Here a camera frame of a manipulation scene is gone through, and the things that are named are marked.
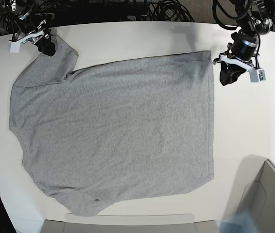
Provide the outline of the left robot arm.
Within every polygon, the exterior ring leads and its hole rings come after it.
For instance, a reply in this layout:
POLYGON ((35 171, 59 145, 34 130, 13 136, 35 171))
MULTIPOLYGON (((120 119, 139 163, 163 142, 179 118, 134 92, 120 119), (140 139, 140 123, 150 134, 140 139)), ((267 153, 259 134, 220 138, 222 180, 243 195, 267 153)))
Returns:
POLYGON ((272 20, 262 0, 232 0, 236 16, 231 16, 214 0, 212 13, 216 23, 223 29, 233 31, 232 43, 227 50, 213 60, 221 65, 220 82, 223 86, 232 84, 240 75, 248 72, 250 81, 266 80, 265 69, 259 64, 261 37, 271 31, 272 20))

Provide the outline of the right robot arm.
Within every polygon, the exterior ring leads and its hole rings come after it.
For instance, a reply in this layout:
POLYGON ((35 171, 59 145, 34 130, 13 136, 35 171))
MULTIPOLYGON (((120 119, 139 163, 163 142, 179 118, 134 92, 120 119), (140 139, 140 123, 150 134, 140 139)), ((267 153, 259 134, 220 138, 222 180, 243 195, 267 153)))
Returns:
POLYGON ((18 53, 22 44, 32 43, 38 51, 47 55, 55 54, 55 44, 51 39, 51 30, 43 28, 45 17, 36 16, 32 0, 4 0, 3 9, 12 23, 10 52, 18 53))

